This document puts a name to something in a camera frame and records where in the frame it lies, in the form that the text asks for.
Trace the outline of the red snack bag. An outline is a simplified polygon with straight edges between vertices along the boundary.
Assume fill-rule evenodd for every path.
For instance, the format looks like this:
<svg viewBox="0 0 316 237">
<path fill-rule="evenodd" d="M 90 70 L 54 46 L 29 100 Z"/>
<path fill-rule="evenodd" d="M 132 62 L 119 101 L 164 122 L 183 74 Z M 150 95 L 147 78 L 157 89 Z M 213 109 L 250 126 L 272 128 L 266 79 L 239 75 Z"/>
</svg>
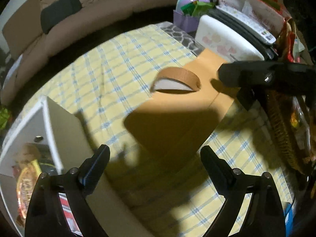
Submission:
<svg viewBox="0 0 316 237">
<path fill-rule="evenodd" d="M 282 29 L 282 60 L 284 62 L 298 63 L 300 62 L 299 54 L 299 38 L 296 32 L 296 24 L 293 18 L 287 18 Z"/>
</svg>

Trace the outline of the orange tiger tissue box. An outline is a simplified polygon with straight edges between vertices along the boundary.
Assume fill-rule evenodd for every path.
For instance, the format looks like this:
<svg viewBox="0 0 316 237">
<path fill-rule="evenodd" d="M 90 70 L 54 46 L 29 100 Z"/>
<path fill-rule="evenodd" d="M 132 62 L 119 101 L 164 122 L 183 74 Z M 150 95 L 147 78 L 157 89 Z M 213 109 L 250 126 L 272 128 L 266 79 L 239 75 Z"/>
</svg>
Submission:
<svg viewBox="0 0 316 237">
<path fill-rule="evenodd" d="M 183 67 L 162 69 L 153 84 L 170 79 L 190 90 L 163 93 L 153 89 L 151 98 L 124 119 L 125 128 L 162 167 L 182 168 L 232 106 L 237 91 L 226 91 L 217 76 L 226 62 L 205 49 Z"/>
</svg>

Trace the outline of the yellow checkered tablecloth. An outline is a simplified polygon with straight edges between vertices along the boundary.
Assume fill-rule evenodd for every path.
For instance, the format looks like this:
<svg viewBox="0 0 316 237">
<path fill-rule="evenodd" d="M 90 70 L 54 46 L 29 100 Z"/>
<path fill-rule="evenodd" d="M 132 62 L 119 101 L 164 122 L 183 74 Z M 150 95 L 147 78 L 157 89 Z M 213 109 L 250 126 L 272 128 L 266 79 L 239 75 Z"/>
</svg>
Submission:
<svg viewBox="0 0 316 237">
<path fill-rule="evenodd" d="M 153 89 L 189 91 L 176 80 L 153 81 L 162 69 L 183 67 L 197 57 L 157 25 L 121 34 L 50 79 L 27 102 L 12 127 L 44 96 L 75 115 L 94 153 L 103 144 L 109 147 L 103 175 L 151 236 L 202 236 L 214 221 L 225 198 L 217 193 L 201 162 L 204 146 L 245 174 L 269 172 L 281 202 L 291 203 L 283 165 L 259 104 L 246 111 L 234 98 L 196 154 L 176 170 L 162 167 L 125 128 L 124 119 L 151 98 Z"/>
</svg>

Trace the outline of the UFO instant noodle bowl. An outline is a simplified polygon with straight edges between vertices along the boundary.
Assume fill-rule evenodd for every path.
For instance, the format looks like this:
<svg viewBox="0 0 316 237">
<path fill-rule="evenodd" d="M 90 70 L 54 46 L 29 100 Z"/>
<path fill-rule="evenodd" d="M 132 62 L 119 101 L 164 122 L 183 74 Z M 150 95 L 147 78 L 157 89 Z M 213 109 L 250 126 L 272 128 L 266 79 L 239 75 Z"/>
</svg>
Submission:
<svg viewBox="0 0 316 237">
<path fill-rule="evenodd" d="M 54 176 L 57 171 L 50 152 L 41 151 L 39 146 L 33 143 L 25 143 L 13 158 L 12 172 L 17 181 L 18 216 L 16 222 L 19 226 L 25 227 L 29 202 L 39 175 L 46 172 Z"/>
</svg>

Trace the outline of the purple container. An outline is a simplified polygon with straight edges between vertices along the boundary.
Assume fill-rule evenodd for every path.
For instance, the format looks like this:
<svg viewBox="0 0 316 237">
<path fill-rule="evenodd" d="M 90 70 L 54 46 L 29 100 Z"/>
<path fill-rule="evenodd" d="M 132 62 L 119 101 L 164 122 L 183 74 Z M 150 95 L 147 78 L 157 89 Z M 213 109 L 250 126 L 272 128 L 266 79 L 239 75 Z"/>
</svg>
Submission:
<svg viewBox="0 0 316 237">
<path fill-rule="evenodd" d="M 194 12 L 198 5 L 209 4 L 210 0 L 178 0 L 173 11 L 173 24 L 189 33 L 198 28 L 198 12 Z"/>
</svg>

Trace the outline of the white storage bin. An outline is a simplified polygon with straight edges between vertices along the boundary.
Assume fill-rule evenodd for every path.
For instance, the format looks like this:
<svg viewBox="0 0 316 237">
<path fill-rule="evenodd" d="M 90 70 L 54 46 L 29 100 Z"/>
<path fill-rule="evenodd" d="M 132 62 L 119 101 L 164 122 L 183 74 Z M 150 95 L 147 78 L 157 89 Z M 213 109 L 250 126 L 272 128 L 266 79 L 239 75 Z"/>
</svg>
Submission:
<svg viewBox="0 0 316 237">
<path fill-rule="evenodd" d="M 11 130 L 1 153 L 1 197 L 13 227 L 20 236 L 24 236 L 24 228 L 16 222 L 18 200 L 13 176 L 16 155 L 23 145 L 36 144 L 41 151 L 50 152 L 59 174 L 79 167 L 94 152 L 80 120 L 47 96 L 40 98 Z M 116 195 L 105 175 L 94 192 L 87 196 L 87 203 L 109 236 L 151 236 Z"/>
</svg>

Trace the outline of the woven wicker basket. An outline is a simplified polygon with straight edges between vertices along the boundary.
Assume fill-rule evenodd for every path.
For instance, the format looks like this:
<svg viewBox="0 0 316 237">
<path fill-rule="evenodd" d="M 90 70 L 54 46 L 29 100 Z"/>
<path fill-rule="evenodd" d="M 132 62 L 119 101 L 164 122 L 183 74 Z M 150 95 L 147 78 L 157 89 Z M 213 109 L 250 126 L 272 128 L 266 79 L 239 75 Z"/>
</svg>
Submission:
<svg viewBox="0 0 316 237">
<path fill-rule="evenodd" d="M 267 91 L 267 107 L 269 121 L 283 157 L 291 168 L 306 175 L 306 164 L 303 162 L 302 153 L 291 129 L 292 98 L 269 90 Z"/>
</svg>

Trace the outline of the black cushion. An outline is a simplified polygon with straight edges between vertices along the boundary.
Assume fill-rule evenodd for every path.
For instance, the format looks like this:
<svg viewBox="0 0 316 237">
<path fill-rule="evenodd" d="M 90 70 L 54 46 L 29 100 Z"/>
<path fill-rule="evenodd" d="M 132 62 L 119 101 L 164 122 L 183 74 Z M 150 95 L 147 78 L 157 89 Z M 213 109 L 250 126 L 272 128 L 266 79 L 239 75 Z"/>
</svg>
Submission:
<svg viewBox="0 0 316 237">
<path fill-rule="evenodd" d="M 79 0 L 57 0 L 41 11 L 40 22 L 44 34 L 67 17 L 79 12 L 82 4 Z"/>
</svg>

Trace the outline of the brown sofa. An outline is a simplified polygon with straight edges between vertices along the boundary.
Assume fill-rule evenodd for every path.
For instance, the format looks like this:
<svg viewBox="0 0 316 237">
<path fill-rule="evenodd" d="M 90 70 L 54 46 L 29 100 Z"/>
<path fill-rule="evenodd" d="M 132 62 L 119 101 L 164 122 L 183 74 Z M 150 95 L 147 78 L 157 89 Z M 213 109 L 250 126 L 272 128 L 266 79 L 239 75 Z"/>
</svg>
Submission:
<svg viewBox="0 0 316 237">
<path fill-rule="evenodd" d="M 1 88 L 1 102 L 10 105 L 21 89 L 68 47 L 88 48 L 88 36 L 97 40 L 172 19 L 177 0 L 79 0 L 82 9 L 55 25 L 48 34 L 41 28 L 41 11 L 57 0 L 27 0 L 8 19 L 2 34 L 16 61 Z"/>
</svg>

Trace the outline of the white floral box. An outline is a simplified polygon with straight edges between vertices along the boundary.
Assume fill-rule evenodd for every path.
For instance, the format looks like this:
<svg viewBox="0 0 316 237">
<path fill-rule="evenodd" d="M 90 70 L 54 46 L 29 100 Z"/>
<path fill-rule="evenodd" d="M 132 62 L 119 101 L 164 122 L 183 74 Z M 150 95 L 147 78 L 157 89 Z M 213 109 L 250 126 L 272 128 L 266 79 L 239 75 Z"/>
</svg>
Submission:
<svg viewBox="0 0 316 237">
<path fill-rule="evenodd" d="M 200 18 L 195 41 L 228 62 L 264 60 L 263 55 L 249 41 L 208 15 Z"/>
</svg>

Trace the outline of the blue UTO box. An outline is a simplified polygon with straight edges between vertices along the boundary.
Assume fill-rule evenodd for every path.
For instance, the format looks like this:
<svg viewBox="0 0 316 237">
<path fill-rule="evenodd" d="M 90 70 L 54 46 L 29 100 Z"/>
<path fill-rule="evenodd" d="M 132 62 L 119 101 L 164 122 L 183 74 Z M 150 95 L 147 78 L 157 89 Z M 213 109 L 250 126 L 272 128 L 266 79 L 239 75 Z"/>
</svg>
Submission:
<svg viewBox="0 0 316 237">
<path fill-rule="evenodd" d="M 284 212 L 284 217 L 285 217 L 285 232 L 286 232 L 286 236 L 290 236 L 290 234 L 293 231 L 292 204 L 286 202 L 283 212 Z"/>
</svg>

